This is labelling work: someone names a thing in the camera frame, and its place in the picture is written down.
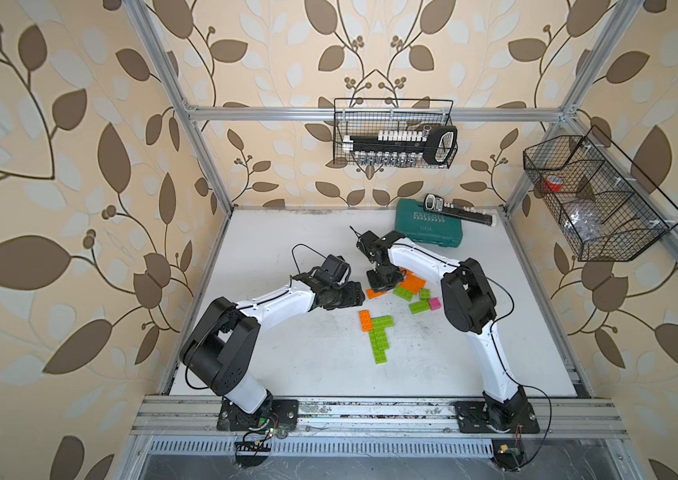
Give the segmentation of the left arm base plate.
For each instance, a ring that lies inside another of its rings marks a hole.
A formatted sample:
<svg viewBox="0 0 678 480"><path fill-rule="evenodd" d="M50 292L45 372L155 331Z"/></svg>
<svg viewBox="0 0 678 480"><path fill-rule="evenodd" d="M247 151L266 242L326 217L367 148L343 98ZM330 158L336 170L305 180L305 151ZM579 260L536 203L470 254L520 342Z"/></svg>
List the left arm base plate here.
<svg viewBox="0 0 678 480"><path fill-rule="evenodd" d="M299 417L296 399L266 399L255 413L246 413L224 398L216 428L222 432L265 432L285 436L294 431Z"/></svg>

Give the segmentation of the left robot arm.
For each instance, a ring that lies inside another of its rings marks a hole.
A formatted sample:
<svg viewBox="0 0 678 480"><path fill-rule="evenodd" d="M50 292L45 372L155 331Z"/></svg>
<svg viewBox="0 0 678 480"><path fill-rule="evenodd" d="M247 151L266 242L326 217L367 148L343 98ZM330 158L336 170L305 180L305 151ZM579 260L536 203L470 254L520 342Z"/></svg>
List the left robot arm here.
<svg viewBox="0 0 678 480"><path fill-rule="evenodd" d="M182 345L185 372L244 415L256 420L269 416L272 394L249 373L259 334L316 309L362 305L364 292L359 282L349 279L350 273L343 257L329 255L321 265L261 297L240 302L216 298Z"/></svg>

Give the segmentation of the green brick lowest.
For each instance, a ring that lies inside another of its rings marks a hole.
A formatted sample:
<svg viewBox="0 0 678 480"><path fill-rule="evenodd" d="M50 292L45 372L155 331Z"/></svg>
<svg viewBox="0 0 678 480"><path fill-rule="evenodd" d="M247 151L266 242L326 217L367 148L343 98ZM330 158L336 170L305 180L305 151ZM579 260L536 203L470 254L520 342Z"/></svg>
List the green brick lowest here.
<svg viewBox="0 0 678 480"><path fill-rule="evenodd" d="M385 364L387 362L386 352L384 350L375 349L373 351L373 356L376 365Z"/></svg>

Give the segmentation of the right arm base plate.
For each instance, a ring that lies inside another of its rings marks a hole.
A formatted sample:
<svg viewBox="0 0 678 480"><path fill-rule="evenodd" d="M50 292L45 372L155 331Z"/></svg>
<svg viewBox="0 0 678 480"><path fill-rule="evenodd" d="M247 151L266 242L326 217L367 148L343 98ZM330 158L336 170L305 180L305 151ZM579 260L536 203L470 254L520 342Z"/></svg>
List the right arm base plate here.
<svg viewBox="0 0 678 480"><path fill-rule="evenodd" d="M527 399L496 402L492 399L456 401L452 404L463 434L538 434L541 428Z"/></svg>

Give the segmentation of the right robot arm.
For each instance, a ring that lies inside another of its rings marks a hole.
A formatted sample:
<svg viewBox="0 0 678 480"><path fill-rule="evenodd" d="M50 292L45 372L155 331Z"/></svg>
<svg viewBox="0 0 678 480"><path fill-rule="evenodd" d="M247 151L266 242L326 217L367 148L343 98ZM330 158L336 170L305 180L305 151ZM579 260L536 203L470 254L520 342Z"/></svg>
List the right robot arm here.
<svg viewBox="0 0 678 480"><path fill-rule="evenodd" d="M397 231L382 237L366 231L356 237L357 248L374 266L367 272L374 291L392 290L413 275L440 285L445 317L452 327L467 334L477 360L487 413L495 424L518 416L528 406L528 399L524 387L512 379L501 342L492 332L497 299L479 262L439 255Z"/></svg>

